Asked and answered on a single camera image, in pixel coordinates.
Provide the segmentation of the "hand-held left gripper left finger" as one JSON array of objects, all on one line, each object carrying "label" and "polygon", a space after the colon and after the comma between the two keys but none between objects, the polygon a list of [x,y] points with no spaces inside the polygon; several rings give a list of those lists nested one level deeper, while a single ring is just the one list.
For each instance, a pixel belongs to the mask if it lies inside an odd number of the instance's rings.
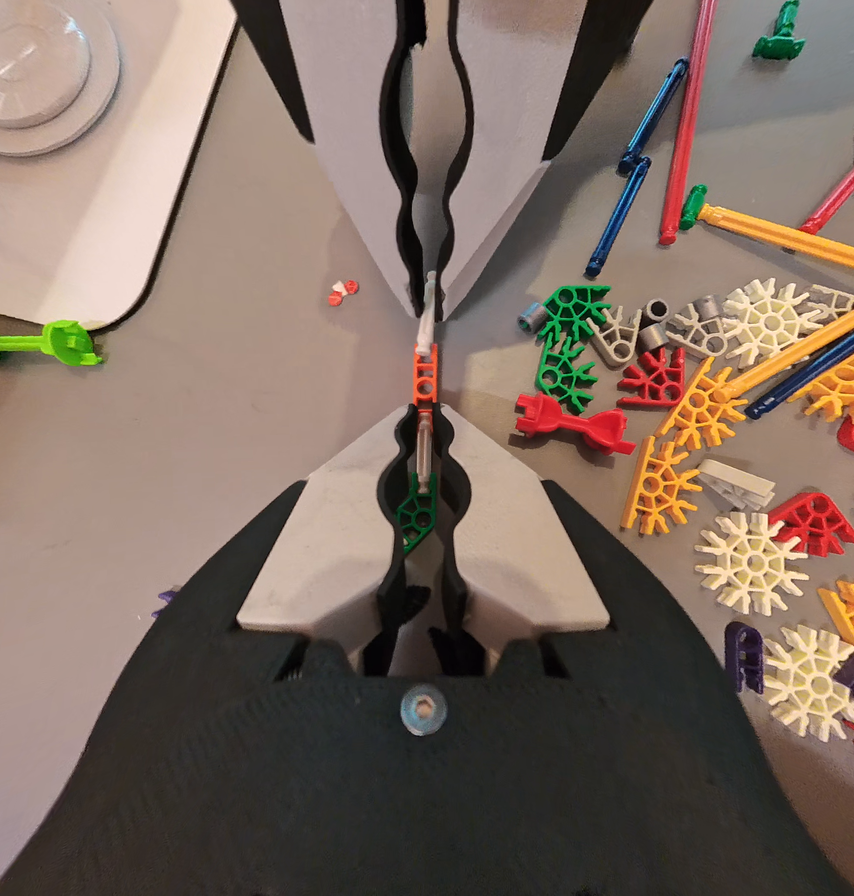
[{"label": "hand-held left gripper left finger", "polygon": [[236,622],[340,645],[354,670],[406,599],[402,533],[388,509],[388,475],[408,490],[414,411],[394,409],[306,478]]}]

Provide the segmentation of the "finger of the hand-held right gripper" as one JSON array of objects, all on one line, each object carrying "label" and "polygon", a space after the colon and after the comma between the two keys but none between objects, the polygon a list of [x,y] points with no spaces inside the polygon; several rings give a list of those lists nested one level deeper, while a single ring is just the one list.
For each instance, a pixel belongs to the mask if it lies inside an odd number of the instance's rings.
[{"label": "finger of the hand-held right gripper", "polygon": [[426,37],[424,2],[280,3],[314,148],[391,292],[423,310],[413,224],[418,183],[403,126],[403,71]]},{"label": "finger of the hand-held right gripper", "polygon": [[545,145],[584,14],[583,1],[450,2],[465,131],[442,192],[439,319],[466,299],[549,165]]}]

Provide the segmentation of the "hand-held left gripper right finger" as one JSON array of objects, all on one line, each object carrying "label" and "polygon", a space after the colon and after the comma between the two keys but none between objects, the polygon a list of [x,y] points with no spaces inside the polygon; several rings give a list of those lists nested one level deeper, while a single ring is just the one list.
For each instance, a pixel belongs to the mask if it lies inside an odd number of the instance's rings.
[{"label": "hand-held left gripper right finger", "polygon": [[546,489],[547,482],[454,409],[434,413],[448,676],[480,676],[509,643],[606,628],[610,615]]}]

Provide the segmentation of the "green toy connector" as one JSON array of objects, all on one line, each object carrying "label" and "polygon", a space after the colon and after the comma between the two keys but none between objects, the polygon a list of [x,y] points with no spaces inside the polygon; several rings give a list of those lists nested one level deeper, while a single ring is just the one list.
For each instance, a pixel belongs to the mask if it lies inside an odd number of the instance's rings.
[{"label": "green toy connector", "polygon": [[419,480],[415,472],[406,499],[399,505],[396,518],[403,535],[405,554],[415,550],[433,531],[437,512],[437,474],[430,476],[427,491],[419,491]]},{"label": "green toy connector", "polygon": [[567,285],[556,290],[543,303],[545,322],[538,331],[538,340],[552,339],[557,344],[568,338],[588,343],[595,328],[605,323],[604,312],[611,287],[607,285]]},{"label": "green toy connector", "polygon": [[545,338],[537,368],[535,386],[574,415],[582,414],[593,400],[591,391],[598,381],[593,375],[594,362],[581,362],[585,350],[582,342],[572,337]]}]

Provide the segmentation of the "orange toy brick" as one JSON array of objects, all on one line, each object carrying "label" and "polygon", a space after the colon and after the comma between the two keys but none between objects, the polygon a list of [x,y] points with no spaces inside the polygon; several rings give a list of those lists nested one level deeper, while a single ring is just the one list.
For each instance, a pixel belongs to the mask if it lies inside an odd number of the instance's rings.
[{"label": "orange toy brick", "polygon": [[436,343],[427,355],[417,350],[413,353],[413,397],[412,404],[419,410],[432,409],[437,401],[439,357]]}]

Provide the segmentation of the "red long toy rod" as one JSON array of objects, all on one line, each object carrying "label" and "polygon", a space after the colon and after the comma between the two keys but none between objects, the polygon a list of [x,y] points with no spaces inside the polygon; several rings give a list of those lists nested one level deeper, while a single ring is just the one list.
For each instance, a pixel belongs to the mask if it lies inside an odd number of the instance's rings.
[{"label": "red long toy rod", "polygon": [[674,244],[679,233],[680,210],[686,195],[694,135],[717,6],[717,1],[701,1],[694,28],[679,124],[674,139],[660,221],[658,244],[664,247]]}]

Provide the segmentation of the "red toy spool piece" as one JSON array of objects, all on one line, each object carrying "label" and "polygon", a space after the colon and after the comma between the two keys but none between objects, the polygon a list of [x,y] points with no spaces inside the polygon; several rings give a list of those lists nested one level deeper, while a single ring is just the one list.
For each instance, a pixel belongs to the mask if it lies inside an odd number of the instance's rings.
[{"label": "red toy spool piece", "polygon": [[637,447],[624,438],[628,419],[619,408],[580,417],[567,413],[555,398],[537,393],[521,394],[515,409],[521,413],[515,423],[516,431],[528,438],[562,430],[581,435],[589,448],[604,455],[631,455]]}]

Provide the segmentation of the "pile of colourful toy connectors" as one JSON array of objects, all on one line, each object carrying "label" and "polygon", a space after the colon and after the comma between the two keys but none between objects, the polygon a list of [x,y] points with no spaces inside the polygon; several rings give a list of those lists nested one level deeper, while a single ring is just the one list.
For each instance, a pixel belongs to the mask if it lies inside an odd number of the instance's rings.
[{"label": "pile of colourful toy connectors", "polygon": [[[842,553],[843,544],[854,544],[854,526],[826,494],[803,492],[769,508],[775,485],[765,478],[710,457],[696,469],[682,466],[692,452],[721,447],[735,436],[734,424],[756,419],[764,408],[748,405],[742,394],[720,397],[732,369],[713,371],[715,354],[701,355],[686,378],[685,351],[700,348],[677,342],[675,335],[670,341],[669,355],[657,347],[624,375],[623,386],[636,394],[622,406],[661,406],[668,413],[640,444],[620,526],[629,530],[637,524],[643,535],[668,533],[670,522],[684,524],[686,513],[697,509],[687,494],[714,490],[731,511],[715,519],[713,530],[700,533],[695,550],[708,558],[694,568],[703,577],[701,586],[738,615],[732,621],[788,612],[784,596],[801,597],[799,584],[809,578],[791,564]],[[781,642],[762,636],[765,692],[760,696],[773,719],[798,736],[827,743],[831,736],[844,740],[846,730],[854,733],[854,694],[832,678],[854,653],[854,581],[820,589],[819,596],[836,631],[796,624],[781,629]]]}]

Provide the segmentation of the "white stand base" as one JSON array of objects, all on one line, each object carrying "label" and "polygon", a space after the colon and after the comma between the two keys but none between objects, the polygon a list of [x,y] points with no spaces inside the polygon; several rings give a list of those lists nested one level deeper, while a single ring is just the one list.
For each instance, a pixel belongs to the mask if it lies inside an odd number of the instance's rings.
[{"label": "white stand base", "polygon": [[0,316],[149,291],[236,30],[229,2],[0,2]]}]

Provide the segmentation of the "heap of mixed toy rods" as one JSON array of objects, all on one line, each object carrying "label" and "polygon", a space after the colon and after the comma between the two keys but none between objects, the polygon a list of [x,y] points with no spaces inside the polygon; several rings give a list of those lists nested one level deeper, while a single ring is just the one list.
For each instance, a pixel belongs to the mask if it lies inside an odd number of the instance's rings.
[{"label": "heap of mixed toy rods", "polygon": [[[798,2],[784,3],[774,22],[774,34],[757,40],[752,51],[755,71],[783,72],[788,61],[798,57],[803,46],[803,40],[793,35],[798,7]],[[787,252],[802,252],[854,270],[854,245],[827,239],[820,234],[820,230],[847,204],[853,193],[854,165],[795,228],[723,206],[714,206],[707,197],[707,204],[702,208],[698,222],[777,245]]]}]

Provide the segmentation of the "lime green toy spool piece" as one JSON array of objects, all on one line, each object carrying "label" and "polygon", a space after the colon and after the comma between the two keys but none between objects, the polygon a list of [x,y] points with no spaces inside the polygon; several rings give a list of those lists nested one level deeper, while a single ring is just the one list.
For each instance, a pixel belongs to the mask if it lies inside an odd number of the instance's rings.
[{"label": "lime green toy spool piece", "polygon": [[47,323],[39,335],[0,335],[0,356],[4,353],[40,352],[69,366],[102,364],[89,333],[76,321]]}]

